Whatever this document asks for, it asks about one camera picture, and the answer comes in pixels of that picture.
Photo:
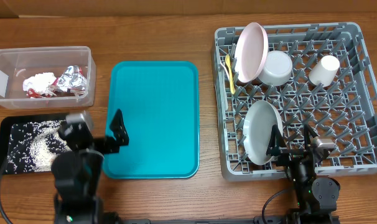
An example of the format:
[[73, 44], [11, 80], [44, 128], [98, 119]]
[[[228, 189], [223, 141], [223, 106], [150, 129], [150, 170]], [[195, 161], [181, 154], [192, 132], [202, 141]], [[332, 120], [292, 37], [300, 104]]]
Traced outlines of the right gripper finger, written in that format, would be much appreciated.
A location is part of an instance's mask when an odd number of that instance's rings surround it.
[[271, 129], [271, 136], [266, 150], [268, 156], [281, 156], [288, 155], [288, 150], [286, 149], [286, 143], [284, 138], [278, 128], [278, 125], [274, 124]]
[[314, 129], [308, 125], [303, 125], [303, 135], [304, 135], [304, 148], [306, 151], [314, 152], [315, 147], [311, 144], [310, 138], [317, 138], [319, 135], [314, 131]]

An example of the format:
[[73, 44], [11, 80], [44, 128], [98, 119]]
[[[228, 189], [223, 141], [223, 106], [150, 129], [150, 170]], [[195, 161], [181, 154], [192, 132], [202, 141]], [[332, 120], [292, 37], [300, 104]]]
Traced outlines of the grey round plate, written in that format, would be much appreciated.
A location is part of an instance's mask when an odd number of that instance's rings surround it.
[[272, 127], [277, 125], [282, 134], [282, 119], [278, 110], [270, 103], [259, 100], [253, 103], [244, 119], [244, 149], [249, 160], [256, 165], [264, 165], [273, 156], [266, 151], [271, 139]]

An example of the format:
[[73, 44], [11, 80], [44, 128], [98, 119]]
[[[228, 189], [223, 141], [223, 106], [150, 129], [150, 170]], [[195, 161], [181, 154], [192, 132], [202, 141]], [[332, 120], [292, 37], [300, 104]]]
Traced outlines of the white rice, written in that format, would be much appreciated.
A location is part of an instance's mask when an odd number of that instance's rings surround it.
[[48, 172], [54, 159], [70, 148], [60, 138], [61, 120], [17, 123], [11, 127], [7, 174]]

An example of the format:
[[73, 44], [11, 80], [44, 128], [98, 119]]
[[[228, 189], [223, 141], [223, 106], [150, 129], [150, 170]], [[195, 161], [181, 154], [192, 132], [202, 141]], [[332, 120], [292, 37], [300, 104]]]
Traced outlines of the white paper cup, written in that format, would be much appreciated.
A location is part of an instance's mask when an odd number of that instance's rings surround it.
[[329, 86], [339, 68], [340, 62], [338, 58], [334, 57], [333, 55], [325, 55], [310, 71], [309, 81], [315, 86], [318, 84]]

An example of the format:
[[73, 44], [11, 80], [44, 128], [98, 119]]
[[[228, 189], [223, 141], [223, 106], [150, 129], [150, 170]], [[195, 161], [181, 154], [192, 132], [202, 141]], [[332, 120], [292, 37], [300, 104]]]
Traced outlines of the aluminium foil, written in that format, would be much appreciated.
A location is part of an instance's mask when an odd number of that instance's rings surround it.
[[86, 90], [87, 80], [78, 65], [68, 66], [64, 73], [57, 78], [55, 89], [64, 93], [82, 95]]

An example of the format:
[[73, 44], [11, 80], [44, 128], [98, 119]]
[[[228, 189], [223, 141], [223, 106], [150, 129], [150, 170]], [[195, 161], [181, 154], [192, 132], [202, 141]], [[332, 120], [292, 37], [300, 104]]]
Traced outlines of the white tissue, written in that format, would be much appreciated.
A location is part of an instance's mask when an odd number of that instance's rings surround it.
[[39, 94], [55, 96], [56, 94], [54, 93], [54, 88], [52, 86], [56, 80], [57, 78], [52, 72], [38, 73], [25, 79], [22, 88], [26, 93], [27, 90], [31, 88]]

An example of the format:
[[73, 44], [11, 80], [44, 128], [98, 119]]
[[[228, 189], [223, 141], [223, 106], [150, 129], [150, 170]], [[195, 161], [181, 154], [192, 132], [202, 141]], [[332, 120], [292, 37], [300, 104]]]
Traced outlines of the red candy wrapper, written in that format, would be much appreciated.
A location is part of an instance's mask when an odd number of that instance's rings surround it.
[[27, 90], [27, 96], [29, 96], [30, 98], [51, 98], [52, 97], [52, 95], [39, 94], [31, 88]]

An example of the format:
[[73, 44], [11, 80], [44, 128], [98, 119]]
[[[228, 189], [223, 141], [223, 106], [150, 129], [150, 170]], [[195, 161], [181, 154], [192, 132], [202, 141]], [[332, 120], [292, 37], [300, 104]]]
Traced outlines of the grey bowl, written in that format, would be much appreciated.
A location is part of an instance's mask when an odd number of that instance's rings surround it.
[[270, 51], [258, 78], [263, 84], [281, 86], [290, 79], [292, 68], [292, 60], [288, 54], [279, 50]]

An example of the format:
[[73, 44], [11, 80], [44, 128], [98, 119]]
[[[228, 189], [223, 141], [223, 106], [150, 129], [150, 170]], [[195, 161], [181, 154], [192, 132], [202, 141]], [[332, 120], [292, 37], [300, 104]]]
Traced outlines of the white plastic fork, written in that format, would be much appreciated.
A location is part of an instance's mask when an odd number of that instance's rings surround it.
[[223, 69], [225, 71], [225, 75], [226, 75], [226, 77], [227, 77], [227, 79], [229, 81], [230, 90], [233, 93], [233, 90], [234, 90], [233, 87], [234, 87], [234, 85], [233, 86], [231, 85], [230, 73], [229, 73], [228, 69], [225, 67], [225, 64], [223, 62], [221, 62], [220, 65], [223, 67]]

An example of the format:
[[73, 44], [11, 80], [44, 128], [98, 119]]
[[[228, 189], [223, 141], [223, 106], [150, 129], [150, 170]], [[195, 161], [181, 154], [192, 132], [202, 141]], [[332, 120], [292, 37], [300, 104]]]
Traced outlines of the white round plate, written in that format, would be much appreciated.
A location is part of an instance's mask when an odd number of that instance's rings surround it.
[[235, 72], [241, 83], [254, 80], [261, 73], [268, 54], [268, 35], [257, 22], [248, 24], [242, 31], [235, 49]]

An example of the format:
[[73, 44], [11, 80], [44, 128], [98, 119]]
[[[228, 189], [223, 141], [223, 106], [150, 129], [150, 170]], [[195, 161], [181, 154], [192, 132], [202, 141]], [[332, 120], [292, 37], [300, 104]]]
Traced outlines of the yellow plastic spoon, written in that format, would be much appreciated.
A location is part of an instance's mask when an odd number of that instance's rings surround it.
[[235, 84], [234, 84], [234, 79], [233, 79], [233, 72], [231, 69], [231, 60], [230, 60], [230, 55], [227, 54], [225, 57], [225, 65], [227, 66], [228, 69], [228, 76], [229, 76], [229, 82], [230, 82], [230, 90], [231, 94], [235, 94]]

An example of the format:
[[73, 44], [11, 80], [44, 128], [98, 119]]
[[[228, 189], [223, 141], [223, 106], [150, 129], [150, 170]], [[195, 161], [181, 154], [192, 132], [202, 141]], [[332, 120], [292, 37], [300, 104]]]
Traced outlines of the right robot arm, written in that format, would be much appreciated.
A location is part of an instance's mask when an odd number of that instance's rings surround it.
[[293, 190], [296, 193], [297, 208], [289, 209], [281, 223], [339, 223], [332, 212], [337, 209], [340, 184], [330, 177], [316, 174], [316, 165], [326, 159], [334, 150], [335, 143], [330, 138], [322, 138], [312, 127], [304, 124], [304, 147], [286, 149], [286, 143], [275, 124], [271, 129], [271, 138], [267, 155], [277, 157], [276, 165], [283, 166], [286, 177], [292, 187], [272, 195], [263, 205], [261, 218], [264, 223], [266, 208], [276, 197]]

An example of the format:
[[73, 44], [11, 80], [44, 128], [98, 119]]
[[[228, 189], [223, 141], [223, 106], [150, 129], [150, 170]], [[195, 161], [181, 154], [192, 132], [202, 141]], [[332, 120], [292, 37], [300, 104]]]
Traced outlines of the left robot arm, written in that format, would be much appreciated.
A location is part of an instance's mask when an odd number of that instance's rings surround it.
[[107, 154], [116, 154], [129, 144], [123, 114], [116, 110], [109, 125], [112, 136], [93, 137], [93, 120], [86, 112], [68, 114], [58, 129], [69, 151], [59, 154], [51, 165], [57, 193], [55, 223], [122, 223], [117, 212], [105, 212], [96, 195], [102, 164]]

